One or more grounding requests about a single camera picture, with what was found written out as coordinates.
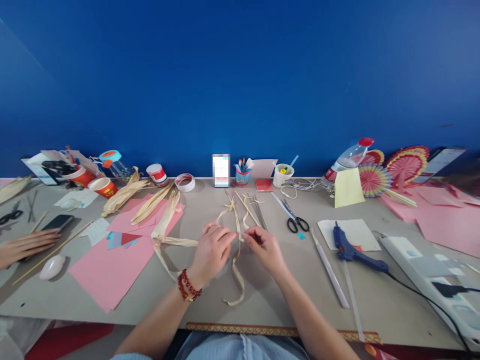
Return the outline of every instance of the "hand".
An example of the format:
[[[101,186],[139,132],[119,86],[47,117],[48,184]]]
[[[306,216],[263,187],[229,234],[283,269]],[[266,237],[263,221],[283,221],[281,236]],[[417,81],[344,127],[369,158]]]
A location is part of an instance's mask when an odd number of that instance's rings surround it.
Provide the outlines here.
[[[227,263],[232,249],[232,241],[238,236],[228,228],[209,222],[198,241],[193,264],[186,275],[195,290],[200,290],[213,279]]]
[[[30,235],[0,244],[0,270],[16,263],[18,260],[51,248],[62,234],[59,229],[34,232]]]
[[[288,270],[279,241],[273,234],[260,226],[253,226],[243,234],[248,247],[258,257],[262,266],[274,278]]]

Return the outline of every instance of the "yellow paper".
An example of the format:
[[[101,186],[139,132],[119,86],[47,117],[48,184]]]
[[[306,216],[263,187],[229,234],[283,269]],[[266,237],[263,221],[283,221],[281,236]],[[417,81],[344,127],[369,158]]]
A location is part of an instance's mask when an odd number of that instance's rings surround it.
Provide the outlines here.
[[[335,207],[341,208],[364,201],[358,167],[340,171],[335,179]]]

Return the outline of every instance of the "red beaded bracelet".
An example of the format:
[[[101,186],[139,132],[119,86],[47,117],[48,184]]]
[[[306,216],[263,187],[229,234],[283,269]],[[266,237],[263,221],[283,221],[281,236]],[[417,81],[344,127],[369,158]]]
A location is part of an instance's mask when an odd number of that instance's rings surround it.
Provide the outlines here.
[[[192,293],[193,297],[190,297],[189,294],[185,291],[182,281],[185,282],[186,287]],[[185,301],[193,302],[196,298],[202,295],[202,289],[199,291],[195,290],[190,284],[189,278],[187,276],[187,269],[183,269],[181,274],[178,276],[178,289]]]

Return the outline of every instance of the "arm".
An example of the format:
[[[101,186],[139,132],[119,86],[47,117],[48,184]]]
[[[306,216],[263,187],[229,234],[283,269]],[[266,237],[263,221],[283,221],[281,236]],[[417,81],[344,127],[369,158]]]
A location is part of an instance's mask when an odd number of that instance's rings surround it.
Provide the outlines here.
[[[0,270],[17,261],[51,248],[62,236],[59,229],[31,233],[16,240],[0,244]]]
[[[237,236],[236,232],[229,232],[215,221],[205,226],[195,250],[193,264],[186,271],[195,290],[200,290],[217,276],[226,264],[232,241]],[[183,287],[192,296],[187,287]],[[182,297],[178,284],[172,286],[160,303],[127,336],[115,355],[138,353],[161,359],[170,346],[189,304],[190,302]]]
[[[271,274],[285,298],[306,351],[316,360],[359,360],[344,338],[322,316],[285,264],[279,242],[259,226],[243,238]]]

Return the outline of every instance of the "tape roll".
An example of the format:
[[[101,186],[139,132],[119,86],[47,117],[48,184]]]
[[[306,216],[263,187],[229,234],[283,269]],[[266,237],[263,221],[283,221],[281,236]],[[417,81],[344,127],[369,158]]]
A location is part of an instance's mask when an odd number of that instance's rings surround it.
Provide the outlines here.
[[[175,179],[175,185],[181,193],[188,193],[195,187],[195,178],[188,173],[180,174]]]

